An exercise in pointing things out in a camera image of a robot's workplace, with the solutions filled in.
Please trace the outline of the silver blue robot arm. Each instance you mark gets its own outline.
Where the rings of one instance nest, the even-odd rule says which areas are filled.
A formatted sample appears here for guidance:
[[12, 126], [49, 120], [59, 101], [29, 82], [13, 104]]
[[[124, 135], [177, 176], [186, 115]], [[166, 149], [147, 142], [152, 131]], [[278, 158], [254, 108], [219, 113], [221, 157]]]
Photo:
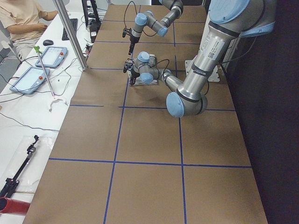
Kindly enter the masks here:
[[230, 42], [238, 37], [254, 37], [270, 33], [275, 25], [277, 3], [274, 0], [213, 0], [208, 9], [208, 34], [193, 59], [185, 80], [179, 80], [168, 69], [158, 69], [146, 51], [125, 62], [130, 71], [130, 84], [135, 80], [149, 84], [161, 80], [169, 87], [166, 106], [173, 117], [202, 113], [207, 98], [201, 93], [216, 65], [226, 53]]
[[122, 37], [124, 38], [126, 35], [130, 37], [129, 55], [133, 53], [135, 44], [139, 42], [145, 27], [149, 27], [160, 37], [164, 37], [169, 30], [169, 26], [182, 15], [184, 6], [181, 0], [160, 0], [159, 2], [169, 9], [169, 13], [160, 21], [154, 17], [152, 11], [146, 11], [136, 14], [135, 24], [132, 28], [125, 26], [123, 29]]

